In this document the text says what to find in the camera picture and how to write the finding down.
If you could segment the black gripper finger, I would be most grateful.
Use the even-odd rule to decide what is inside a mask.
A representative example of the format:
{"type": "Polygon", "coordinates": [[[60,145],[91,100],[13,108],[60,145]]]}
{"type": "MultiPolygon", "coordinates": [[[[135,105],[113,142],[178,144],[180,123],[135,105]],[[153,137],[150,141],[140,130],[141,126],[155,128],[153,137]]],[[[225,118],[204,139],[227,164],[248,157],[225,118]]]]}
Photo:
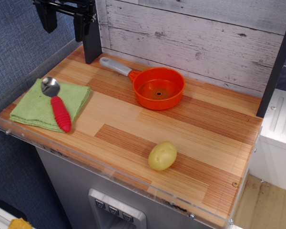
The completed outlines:
{"type": "Polygon", "coordinates": [[[44,30],[52,33],[57,28],[56,11],[42,4],[35,4],[35,7],[44,30]]]}
{"type": "Polygon", "coordinates": [[[90,18],[84,14],[75,14],[73,18],[75,40],[81,42],[89,33],[90,18]]]}

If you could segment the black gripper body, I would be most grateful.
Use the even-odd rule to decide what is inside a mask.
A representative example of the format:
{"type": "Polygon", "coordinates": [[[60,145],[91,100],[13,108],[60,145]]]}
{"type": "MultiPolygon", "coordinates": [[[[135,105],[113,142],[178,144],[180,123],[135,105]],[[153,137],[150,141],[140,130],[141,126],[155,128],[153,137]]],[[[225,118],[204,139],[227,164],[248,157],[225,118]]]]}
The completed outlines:
{"type": "Polygon", "coordinates": [[[59,13],[73,16],[75,14],[88,15],[88,0],[33,0],[33,4],[42,4],[59,13]]]}

